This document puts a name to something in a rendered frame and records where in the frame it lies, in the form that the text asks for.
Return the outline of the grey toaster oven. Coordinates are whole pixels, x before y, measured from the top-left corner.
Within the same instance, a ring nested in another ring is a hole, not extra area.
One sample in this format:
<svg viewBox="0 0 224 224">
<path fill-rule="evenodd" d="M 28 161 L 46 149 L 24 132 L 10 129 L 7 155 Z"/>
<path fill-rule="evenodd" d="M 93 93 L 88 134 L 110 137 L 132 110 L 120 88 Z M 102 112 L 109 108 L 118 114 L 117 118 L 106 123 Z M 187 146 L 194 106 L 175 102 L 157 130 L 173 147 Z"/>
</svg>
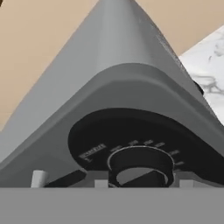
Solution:
<svg viewBox="0 0 224 224">
<path fill-rule="evenodd" d="M 136 0 L 98 0 L 0 133 L 0 187 L 78 170 L 112 187 L 224 187 L 224 126 Z"/>
</svg>

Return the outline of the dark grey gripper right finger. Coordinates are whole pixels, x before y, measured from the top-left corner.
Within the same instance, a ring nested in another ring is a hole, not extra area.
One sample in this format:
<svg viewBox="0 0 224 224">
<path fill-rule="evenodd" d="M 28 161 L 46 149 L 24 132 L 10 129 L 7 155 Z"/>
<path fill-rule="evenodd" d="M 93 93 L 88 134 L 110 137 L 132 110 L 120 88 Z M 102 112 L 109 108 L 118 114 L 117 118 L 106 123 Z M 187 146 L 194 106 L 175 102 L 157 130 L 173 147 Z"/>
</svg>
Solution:
<svg viewBox="0 0 224 224">
<path fill-rule="evenodd" d="M 175 173 L 175 187 L 205 187 L 204 183 L 194 180 L 188 172 L 178 171 Z"/>
</svg>

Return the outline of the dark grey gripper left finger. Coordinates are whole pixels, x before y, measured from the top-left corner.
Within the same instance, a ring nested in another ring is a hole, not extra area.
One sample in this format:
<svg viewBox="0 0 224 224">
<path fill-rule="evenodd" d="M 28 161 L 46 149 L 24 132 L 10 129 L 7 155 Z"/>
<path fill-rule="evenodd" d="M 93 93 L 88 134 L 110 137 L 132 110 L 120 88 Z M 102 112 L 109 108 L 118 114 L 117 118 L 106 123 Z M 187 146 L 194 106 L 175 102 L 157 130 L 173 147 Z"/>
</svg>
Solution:
<svg viewBox="0 0 224 224">
<path fill-rule="evenodd" d="M 73 171 L 45 185 L 45 187 L 107 187 L 108 173 L 106 171 Z"/>
</svg>

